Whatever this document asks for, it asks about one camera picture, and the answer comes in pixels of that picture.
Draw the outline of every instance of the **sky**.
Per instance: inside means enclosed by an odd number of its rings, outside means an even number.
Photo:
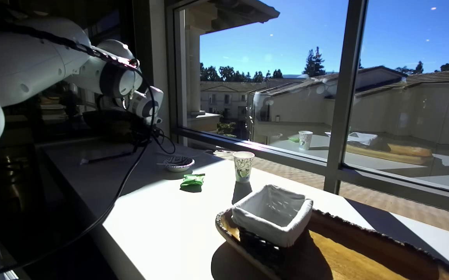
[[[310,49],[319,46],[326,71],[338,72],[348,0],[261,0],[280,12],[253,23],[202,35],[201,62],[255,71],[301,74]],[[424,72],[449,63],[449,0],[370,0],[361,64]]]

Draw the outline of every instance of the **live edge wood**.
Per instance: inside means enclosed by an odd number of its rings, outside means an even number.
[[[301,237],[271,264],[240,241],[231,209],[216,217],[219,233],[274,280],[449,280],[449,265],[408,243],[313,210]]]

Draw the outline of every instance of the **glass pane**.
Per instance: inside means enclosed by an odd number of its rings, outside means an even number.
[[[449,231],[449,211],[407,200],[390,194],[364,188],[358,185],[341,182],[339,195],[345,197],[355,209],[363,205],[389,211],[422,223],[426,223]],[[367,211],[358,211],[365,215]]]
[[[449,2],[370,1],[360,65],[345,162],[449,188]]]
[[[262,2],[178,12],[183,123],[326,159],[348,1]]]

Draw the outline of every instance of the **white countertop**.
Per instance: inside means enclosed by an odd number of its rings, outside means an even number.
[[[116,192],[135,159],[128,156],[95,164],[79,165],[82,158],[128,151],[128,145],[93,140],[55,147],[45,153],[63,174],[93,216],[100,215]],[[166,156],[152,146],[126,184],[125,191],[98,230],[108,234],[96,238],[100,250],[119,278],[156,279],[264,279],[257,269],[236,253],[219,235],[216,215],[231,207],[250,189],[235,185],[232,161],[178,147],[178,154],[193,156],[193,173],[205,173],[200,193],[180,190],[182,174],[169,173],[155,165]],[[389,229],[399,240],[428,248],[449,261],[449,232],[397,214],[359,207],[345,198],[260,170],[252,170],[251,189],[276,184],[304,193],[314,208],[374,229]]]

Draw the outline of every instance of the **paper cup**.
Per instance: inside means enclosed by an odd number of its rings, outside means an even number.
[[[299,148],[303,150],[309,150],[311,147],[311,140],[313,140],[312,131],[299,131]]]
[[[252,160],[255,155],[248,151],[237,151],[233,153],[235,160],[235,176],[236,181],[247,183],[250,180],[250,172],[252,170]]]

